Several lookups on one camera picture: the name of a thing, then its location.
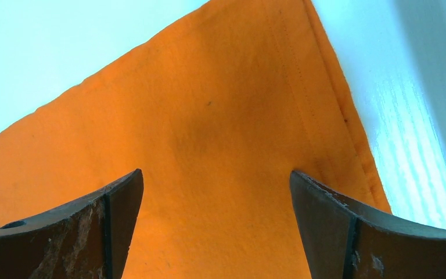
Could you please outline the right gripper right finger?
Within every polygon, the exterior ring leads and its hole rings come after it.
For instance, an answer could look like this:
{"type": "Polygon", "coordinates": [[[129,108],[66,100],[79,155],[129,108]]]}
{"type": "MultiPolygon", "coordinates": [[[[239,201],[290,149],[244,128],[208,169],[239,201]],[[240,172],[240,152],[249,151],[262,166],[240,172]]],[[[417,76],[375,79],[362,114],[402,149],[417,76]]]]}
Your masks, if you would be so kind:
{"type": "Polygon", "coordinates": [[[446,278],[446,229],[382,212],[300,171],[289,184],[312,278],[446,278]]]}

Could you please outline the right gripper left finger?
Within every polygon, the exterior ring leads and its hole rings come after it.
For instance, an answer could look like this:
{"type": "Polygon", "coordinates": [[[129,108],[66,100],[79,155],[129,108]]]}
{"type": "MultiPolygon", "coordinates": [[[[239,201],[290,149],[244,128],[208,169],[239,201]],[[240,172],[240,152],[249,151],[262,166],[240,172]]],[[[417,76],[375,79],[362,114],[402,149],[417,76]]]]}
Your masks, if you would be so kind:
{"type": "Polygon", "coordinates": [[[0,278],[121,278],[143,196],[139,169],[0,227],[0,278]]]}

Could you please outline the orange t shirt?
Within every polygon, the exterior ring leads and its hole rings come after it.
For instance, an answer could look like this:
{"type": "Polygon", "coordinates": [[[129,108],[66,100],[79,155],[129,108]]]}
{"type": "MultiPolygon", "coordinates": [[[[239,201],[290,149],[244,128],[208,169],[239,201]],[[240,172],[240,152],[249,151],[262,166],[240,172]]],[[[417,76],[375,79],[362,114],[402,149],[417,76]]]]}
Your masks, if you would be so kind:
{"type": "Polygon", "coordinates": [[[389,212],[311,1],[210,1],[0,133],[0,225],[141,169],[124,278],[309,278],[301,170],[389,212]]]}

